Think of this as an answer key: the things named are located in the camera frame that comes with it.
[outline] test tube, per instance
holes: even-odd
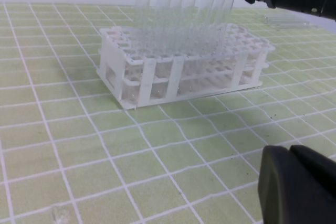
[[[180,51],[188,53],[190,52],[191,48],[191,38],[192,35],[192,25],[193,20],[196,12],[195,8],[196,0],[182,0],[181,3],[181,18],[179,22],[179,31],[177,32],[180,34]]]
[[[154,37],[152,38],[155,43],[155,56],[164,54],[166,46],[166,28],[168,26],[169,6],[171,0],[156,0],[156,10],[154,17]]]
[[[138,51],[140,56],[146,48],[148,41],[148,18],[149,18],[150,0],[135,0],[135,17],[132,49]]]
[[[230,18],[230,14],[231,14],[234,1],[235,0],[225,0],[224,1],[222,17],[220,19],[220,22],[222,22],[223,24],[221,25],[220,27],[221,29],[219,31],[219,45],[217,48],[218,53],[222,53],[225,47],[224,39],[226,37],[226,27],[227,27],[227,23],[229,22],[229,18]]]
[[[214,0],[201,0],[198,8],[197,17],[195,20],[195,30],[193,31],[194,36],[196,36],[193,41],[196,42],[195,49],[196,53],[203,55],[207,51],[207,33],[206,29],[210,25],[210,12]]]
[[[225,0],[214,0],[210,12],[210,22],[211,24],[218,25],[221,21],[224,12],[224,2]]]
[[[179,26],[179,21],[181,18],[181,3],[182,0],[170,0],[169,5],[169,16],[168,16],[168,25],[167,25],[167,45],[169,49],[167,50],[168,54],[175,54],[178,51],[177,43],[180,41],[180,36],[177,32]]]
[[[216,48],[220,43],[220,33],[218,25],[221,23],[221,19],[224,13],[224,2],[225,0],[214,0],[212,8],[209,14],[209,23],[210,25],[206,27],[206,37],[208,39],[208,52],[216,52]]]
[[[201,0],[198,13],[197,21],[200,22],[199,25],[208,25],[209,23],[209,14],[214,0]]]
[[[234,1],[235,0],[225,0],[224,1],[222,22],[228,23]]]

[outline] table surface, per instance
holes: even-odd
[[[262,148],[336,157],[336,35],[232,21],[277,48],[261,88],[124,111],[98,28],[129,7],[0,5],[0,223],[261,223]]]

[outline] test tube rack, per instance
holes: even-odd
[[[275,50],[234,24],[225,26],[223,49],[211,55],[130,54],[131,27],[102,28],[97,73],[124,109],[206,97],[262,85],[267,55]]]

